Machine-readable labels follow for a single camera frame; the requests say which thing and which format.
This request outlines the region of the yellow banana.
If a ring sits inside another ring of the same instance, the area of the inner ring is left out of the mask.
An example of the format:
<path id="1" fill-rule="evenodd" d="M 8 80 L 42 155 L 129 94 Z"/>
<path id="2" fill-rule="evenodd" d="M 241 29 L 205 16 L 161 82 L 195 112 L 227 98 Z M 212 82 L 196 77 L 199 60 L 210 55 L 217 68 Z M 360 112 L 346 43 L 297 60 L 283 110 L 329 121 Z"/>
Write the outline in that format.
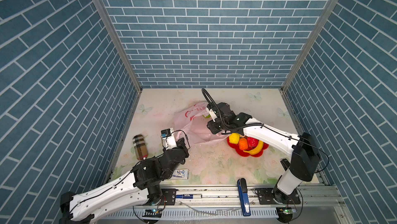
<path id="1" fill-rule="evenodd" d="M 264 142 L 259 141 L 258 145 L 254 149 L 249 151 L 244 150 L 244 153 L 248 153 L 250 155 L 256 155 L 263 149 L 263 146 L 264 146 Z"/>

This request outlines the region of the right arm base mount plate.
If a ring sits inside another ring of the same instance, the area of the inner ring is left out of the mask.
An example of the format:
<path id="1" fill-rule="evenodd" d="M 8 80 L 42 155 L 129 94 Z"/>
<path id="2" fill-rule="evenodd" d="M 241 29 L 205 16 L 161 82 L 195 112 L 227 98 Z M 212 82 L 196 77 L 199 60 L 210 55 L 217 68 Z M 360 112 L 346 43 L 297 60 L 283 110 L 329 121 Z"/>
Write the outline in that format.
<path id="1" fill-rule="evenodd" d="M 294 189 L 290 195 L 286 195 L 277 187 L 255 188 L 254 193 L 258 196 L 259 203 L 265 204 L 301 204 L 300 194 Z"/>

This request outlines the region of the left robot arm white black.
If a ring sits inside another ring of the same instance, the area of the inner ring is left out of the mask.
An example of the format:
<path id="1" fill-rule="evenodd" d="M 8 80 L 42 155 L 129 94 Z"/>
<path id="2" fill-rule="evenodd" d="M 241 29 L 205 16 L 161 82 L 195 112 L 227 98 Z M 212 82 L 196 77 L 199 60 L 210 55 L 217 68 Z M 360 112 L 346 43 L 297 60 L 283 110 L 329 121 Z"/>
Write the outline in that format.
<path id="1" fill-rule="evenodd" d="M 189 157 L 184 138 L 169 144 L 162 155 L 139 161 L 117 179 L 85 193 L 62 194 L 61 224 L 94 224 L 130 206 L 156 204 L 162 197 L 160 183 Z"/>

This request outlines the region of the orange fruit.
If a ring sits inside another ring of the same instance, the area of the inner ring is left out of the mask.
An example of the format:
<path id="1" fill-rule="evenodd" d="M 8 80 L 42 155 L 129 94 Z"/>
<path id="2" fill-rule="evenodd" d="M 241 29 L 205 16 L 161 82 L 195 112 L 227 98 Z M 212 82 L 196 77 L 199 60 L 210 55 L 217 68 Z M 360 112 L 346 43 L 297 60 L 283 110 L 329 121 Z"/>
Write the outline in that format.
<path id="1" fill-rule="evenodd" d="M 246 138 L 240 138 L 239 142 L 238 142 L 238 147 L 239 147 L 240 150 L 246 151 L 249 148 L 247 139 Z"/>

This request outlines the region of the pink plastic fruit bag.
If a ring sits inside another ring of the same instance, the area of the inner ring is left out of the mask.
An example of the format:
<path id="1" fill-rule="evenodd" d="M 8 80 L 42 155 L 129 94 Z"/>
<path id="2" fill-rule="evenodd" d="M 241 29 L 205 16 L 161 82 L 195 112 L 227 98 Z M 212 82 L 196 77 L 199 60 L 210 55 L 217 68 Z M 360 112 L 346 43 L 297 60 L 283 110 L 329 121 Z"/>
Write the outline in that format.
<path id="1" fill-rule="evenodd" d="M 226 135 L 214 135 L 207 128 L 207 123 L 212 120 L 211 118 L 206 119 L 202 116 L 208 115 L 206 110 L 207 105 L 207 102 L 199 102 L 174 114 L 174 129 L 184 131 L 191 145 L 218 142 L 226 139 Z"/>

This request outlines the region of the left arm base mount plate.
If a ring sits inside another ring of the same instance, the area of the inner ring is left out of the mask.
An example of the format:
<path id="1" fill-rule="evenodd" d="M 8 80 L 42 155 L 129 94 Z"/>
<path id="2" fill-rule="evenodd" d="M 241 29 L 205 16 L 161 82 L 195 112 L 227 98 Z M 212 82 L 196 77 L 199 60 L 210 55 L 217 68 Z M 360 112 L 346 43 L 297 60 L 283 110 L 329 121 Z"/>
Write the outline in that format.
<path id="1" fill-rule="evenodd" d="M 177 189 L 162 188 L 162 197 L 160 198 L 160 206 L 175 205 Z"/>

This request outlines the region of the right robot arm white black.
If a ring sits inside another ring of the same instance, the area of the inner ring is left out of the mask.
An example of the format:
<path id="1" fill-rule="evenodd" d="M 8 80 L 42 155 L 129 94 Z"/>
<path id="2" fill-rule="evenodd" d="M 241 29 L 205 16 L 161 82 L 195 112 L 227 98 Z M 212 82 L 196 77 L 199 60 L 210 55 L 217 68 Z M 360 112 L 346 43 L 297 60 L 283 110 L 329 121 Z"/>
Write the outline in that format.
<path id="1" fill-rule="evenodd" d="M 246 113 L 236 115 L 226 103 L 208 104 L 212 120 L 207 127 L 213 134 L 230 131 L 255 138 L 284 152 L 289 166 L 272 190 L 273 199 L 279 204 L 288 203 L 295 189 L 302 182 L 312 181 L 319 164 L 319 149 L 309 134 L 292 134 L 265 125 Z"/>

